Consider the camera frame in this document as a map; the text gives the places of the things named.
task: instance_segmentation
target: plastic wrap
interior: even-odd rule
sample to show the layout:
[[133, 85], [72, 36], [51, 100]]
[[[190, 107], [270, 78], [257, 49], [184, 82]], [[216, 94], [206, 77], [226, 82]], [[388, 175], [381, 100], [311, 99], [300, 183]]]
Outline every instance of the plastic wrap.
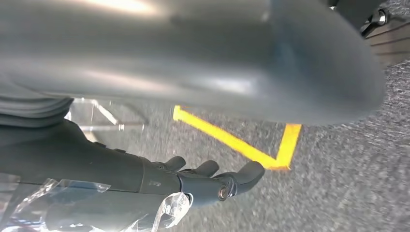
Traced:
[[19, 182], [18, 176], [0, 173], [0, 222]]
[[0, 178], [0, 232], [156, 232], [176, 225], [190, 208], [183, 193], [164, 196], [84, 181], [48, 179], [36, 185], [19, 183], [12, 175]]
[[[81, 201], [87, 198], [91, 198], [95, 195], [102, 194], [110, 188], [108, 185], [84, 182], [84, 181], [72, 181], [61, 180], [56, 181], [54, 179], [48, 179], [41, 186], [20, 183], [18, 188], [15, 188], [13, 193], [14, 200], [18, 202], [19, 198], [23, 198], [20, 203], [12, 209], [12, 213], [8, 218], [4, 217], [2, 222], [2, 232], [47, 232], [49, 229], [45, 224], [44, 218], [47, 215], [47, 211], [50, 206], [70, 205], [74, 202]], [[24, 193], [31, 191], [31, 194], [25, 196]], [[84, 225], [68, 226], [72, 228], [71, 231], [85, 231], [79, 230]], [[86, 226], [86, 231], [92, 231], [94, 228]]]

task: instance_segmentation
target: cylindrical metal pipe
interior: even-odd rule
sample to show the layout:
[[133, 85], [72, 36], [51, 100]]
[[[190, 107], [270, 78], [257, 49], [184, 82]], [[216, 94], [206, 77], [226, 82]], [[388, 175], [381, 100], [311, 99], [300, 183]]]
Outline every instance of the cylindrical metal pipe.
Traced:
[[307, 0], [3, 0], [0, 96], [151, 98], [344, 122], [384, 78], [347, 22]]

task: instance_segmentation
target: prosthetic hand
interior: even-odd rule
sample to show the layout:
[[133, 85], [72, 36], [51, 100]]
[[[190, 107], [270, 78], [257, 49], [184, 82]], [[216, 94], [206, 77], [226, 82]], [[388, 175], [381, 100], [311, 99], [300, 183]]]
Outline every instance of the prosthetic hand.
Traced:
[[214, 161], [184, 169], [182, 157], [150, 162], [84, 138], [77, 125], [1, 128], [0, 179], [8, 188], [0, 231], [155, 231], [177, 224], [190, 207], [250, 190], [264, 168], [249, 162], [222, 173]]

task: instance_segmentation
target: yellow floor marking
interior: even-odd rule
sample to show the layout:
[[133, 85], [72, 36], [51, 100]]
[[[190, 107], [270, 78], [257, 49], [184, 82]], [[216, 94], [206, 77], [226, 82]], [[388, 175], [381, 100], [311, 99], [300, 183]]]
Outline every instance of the yellow floor marking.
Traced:
[[259, 162], [264, 168], [269, 170], [289, 170], [292, 161], [293, 151], [299, 136], [300, 124], [287, 124], [282, 137], [282, 142], [279, 146], [277, 158], [274, 159], [270, 155], [252, 147], [244, 141], [236, 138], [230, 133], [184, 111], [181, 106], [176, 105], [174, 108], [174, 120], [181, 120], [196, 129], [218, 139], [230, 148], [238, 151], [245, 157]]

